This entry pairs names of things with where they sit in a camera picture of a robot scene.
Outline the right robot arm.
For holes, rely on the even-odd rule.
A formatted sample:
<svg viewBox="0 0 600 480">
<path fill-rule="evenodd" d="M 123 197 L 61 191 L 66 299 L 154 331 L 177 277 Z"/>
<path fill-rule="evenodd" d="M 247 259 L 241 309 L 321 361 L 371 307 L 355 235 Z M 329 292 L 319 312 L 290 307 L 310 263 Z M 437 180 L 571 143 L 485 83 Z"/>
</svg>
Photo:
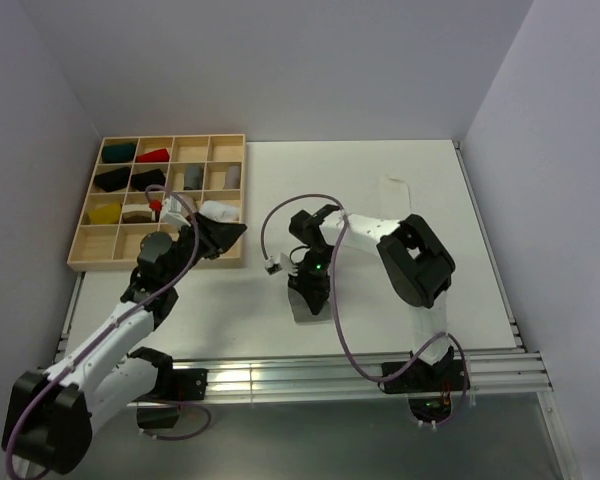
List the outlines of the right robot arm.
<svg viewBox="0 0 600 480">
<path fill-rule="evenodd" d="M 454 260 L 428 223 L 417 214 L 403 220 L 344 215 L 327 204 L 311 214 L 305 210 L 290 220 L 289 233 L 301 242 L 304 257 L 283 256 L 289 272 L 288 298 L 294 321 L 318 323 L 333 318 L 329 273 L 336 241 L 377 256 L 388 280 L 410 309 L 414 343 L 420 353 L 406 373 L 420 389 L 442 383 L 453 364 L 454 348 L 447 336 L 446 292 L 451 287 Z"/>
</svg>

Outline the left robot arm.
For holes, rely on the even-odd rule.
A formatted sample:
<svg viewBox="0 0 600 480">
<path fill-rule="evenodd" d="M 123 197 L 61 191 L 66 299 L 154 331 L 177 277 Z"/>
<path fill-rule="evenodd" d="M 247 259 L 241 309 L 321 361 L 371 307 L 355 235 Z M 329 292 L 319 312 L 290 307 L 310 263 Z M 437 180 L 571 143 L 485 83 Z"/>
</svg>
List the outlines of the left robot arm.
<svg viewBox="0 0 600 480">
<path fill-rule="evenodd" d="M 157 231 L 142 239 L 129 285 L 104 323 L 63 360 L 14 383 L 2 438 L 11 478 L 18 476 L 14 457 L 44 472 L 71 472 L 98 430 L 128 403 L 171 394 L 171 357 L 138 344 L 170 314 L 179 280 L 200 260 L 226 253 L 246 229 L 194 213 L 176 238 Z"/>
</svg>

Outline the grey sock with black stripes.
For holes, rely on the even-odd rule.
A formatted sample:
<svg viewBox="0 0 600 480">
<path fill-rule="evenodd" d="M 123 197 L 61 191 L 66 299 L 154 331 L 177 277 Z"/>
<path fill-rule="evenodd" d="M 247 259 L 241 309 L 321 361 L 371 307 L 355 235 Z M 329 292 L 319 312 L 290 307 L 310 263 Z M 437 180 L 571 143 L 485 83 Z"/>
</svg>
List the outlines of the grey sock with black stripes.
<svg viewBox="0 0 600 480">
<path fill-rule="evenodd" d="M 333 320 L 331 305 L 326 302 L 318 314 L 313 314 L 302 296 L 295 290 L 288 288 L 288 300 L 293 320 L 296 325 L 317 325 Z"/>
</svg>

